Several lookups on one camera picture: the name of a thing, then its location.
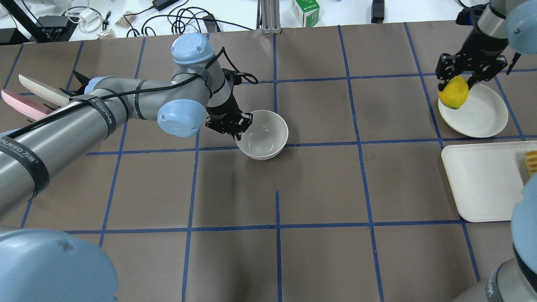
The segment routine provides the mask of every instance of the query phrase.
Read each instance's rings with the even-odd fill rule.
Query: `lemon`
[[[438,91],[442,104],[451,109],[459,109],[468,98],[468,83],[461,76],[456,76],[446,85],[443,91]]]

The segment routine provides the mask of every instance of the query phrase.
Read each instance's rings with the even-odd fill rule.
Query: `bread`
[[[526,153],[526,155],[524,155],[524,163],[526,164],[526,169],[531,178],[533,174],[537,172],[537,150]]]

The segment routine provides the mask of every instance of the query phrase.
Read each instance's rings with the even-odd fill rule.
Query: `green box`
[[[292,0],[293,13],[302,27],[313,27],[319,22],[321,7],[315,0]]]

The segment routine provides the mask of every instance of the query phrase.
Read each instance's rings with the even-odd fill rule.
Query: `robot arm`
[[[471,71],[468,87],[489,81],[507,66],[501,53],[507,45],[518,53],[537,53],[537,1],[491,0],[488,5],[464,9],[457,24],[471,25],[473,30],[455,55],[441,54],[436,75],[438,90],[464,71]]]
[[[67,106],[0,138],[0,220],[130,118],[156,120],[164,131],[187,137],[199,131],[207,111],[207,126],[240,140],[252,114],[238,108],[235,74],[221,69],[205,36],[181,36],[172,55],[178,67],[171,82],[94,78]]]

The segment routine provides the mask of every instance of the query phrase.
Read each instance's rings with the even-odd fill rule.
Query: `black pole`
[[[0,0],[0,3],[35,38],[37,43],[50,42],[47,35],[41,31],[40,27],[34,24],[14,0]]]

